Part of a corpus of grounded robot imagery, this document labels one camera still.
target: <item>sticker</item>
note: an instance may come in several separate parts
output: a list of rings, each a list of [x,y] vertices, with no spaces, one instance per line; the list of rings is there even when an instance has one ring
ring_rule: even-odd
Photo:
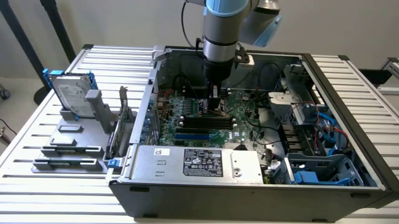
[[[221,151],[184,149],[182,174],[185,176],[222,177]]]
[[[156,148],[153,150],[153,155],[169,155],[170,149],[169,148]]]
[[[82,89],[74,85],[58,85],[57,88],[60,89],[69,110],[80,117],[93,117],[93,110],[85,99]]]

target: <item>green circuit board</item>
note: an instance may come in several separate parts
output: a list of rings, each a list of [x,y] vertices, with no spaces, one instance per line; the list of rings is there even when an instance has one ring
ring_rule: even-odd
[[[174,92],[170,95],[161,95],[160,104],[160,120],[161,120],[161,134],[158,145],[174,146],[174,141],[178,140],[180,146],[186,147],[218,147],[230,148],[234,144],[242,142],[246,146],[253,146],[253,141],[249,138],[249,132],[253,135],[260,132],[260,128],[250,126],[245,121],[245,108],[249,100],[249,93],[244,91],[232,91],[229,97],[224,99],[224,112],[216,113],[201,113],[202,109],[198,106],[198,101],[194,98],[185,98],[180,93]],[[254,116],[254,103],[249,103],[246,108],[252,113],[248,117],[250,123],[260,125],[258,119]],[[208,140],[189,140],[189,139],[174,139],[176,129],[181,128],[178,125],[180,116],[184,114],[185,117],[200,118],[234,118],[236,127],[232,130],[216,130],[210,129]]]

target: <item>floor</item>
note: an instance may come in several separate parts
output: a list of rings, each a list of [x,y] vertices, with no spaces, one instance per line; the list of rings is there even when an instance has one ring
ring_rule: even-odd
[[[10,98],[0,99],[0,119],[9,127],[18,132],[29,119],[37,105],[33,102],[34,92],[42,87],[40,79],[26,78],[1,78],[0,83],[10,92]],[[14,134],[5,130],[6,136],[12,139]],[[5,145],[0,143],[0,154],[5,150]]]

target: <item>black pole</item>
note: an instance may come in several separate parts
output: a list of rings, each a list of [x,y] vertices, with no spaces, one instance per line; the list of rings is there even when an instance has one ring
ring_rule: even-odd
[[[40,104],[40,102],[42,101],[44,97],[46,96],[50,88],[48,86],[48,83],[42,77],[42,65],[40,62],[40,59],[36,55],[34,49],[32,47],[32,44],[29,42],[29,39],[26,37],[26,34],[24,32],[24,29],[18,23],[18,20],[13,14],[12,8],[9,6],[9,2],[8,0],[0,0],[0,11],[2,13],[4,19],[9,25],[9,28],[12,30],[12,33],[18,41],[18,44],[25,52],[25,55],[28,57],[28,60],[33,66],[34,72],[37,73],[37,76],[40,78],[40,81],[44,85],[44,87],[41,89],[37,90],[37,92],[34,93],[34,102],[36,104]]]
[[[40,3],[41,3],[41,5],[42,5],[42,7],[44,7],[44,9],[48,13],[48,17],[49,17],[52,26],[56,30],[57,38],[61,42],[62,49],[64,49],[64,52],[66,54],[68,61],[69,61],[69,63],[72,63],[72,61],[76,57],[76,54],[74,54],[74,51],[73,51],[73,47],[72,47],[72,44],[70,44],[70,40],[69,40],[69,37],[68,37],[68,33],[66,33],[66,30],[65,30],[65,27],[64,27],[64,24],[62,24],[60,14],[57,13],[56,0],[40,0]]]

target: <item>blue latch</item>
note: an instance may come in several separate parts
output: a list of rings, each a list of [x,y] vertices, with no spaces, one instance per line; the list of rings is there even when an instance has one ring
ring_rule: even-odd
[[[48,83],[49,88],[53,88],[50,80],[49,80],[49,77],[48,77],[48,69],[45,68],[41,72],[42,72],[42,77],[44,77],[44,79],[45,79],[45,81]]]
[[[49,75],[52,75],[52,76],[60,76],[62,74],[64,74],[62,70],[52,70],[50,73],[49,73]]]
[[[120,161],[113,159],[108,161],[108,168],[118,168]]]
[[[351,181],[349,178],[343,178],[339,181],[319,181],[316,173],[311,171],[297,171],[293,174],[293,178],[297,184],[312,184],[312,185],[344,186]]]
[[[92,89],[97,90],[98,89],[97,82],[94,81],[94,75],[93,75],[92,71],[88,71],[86,75],[89,77]]]
[[[324,147],[332,148],[336,144],[335,138],[331,138],[329,134],[323,134],[323,137],[324,137]]]

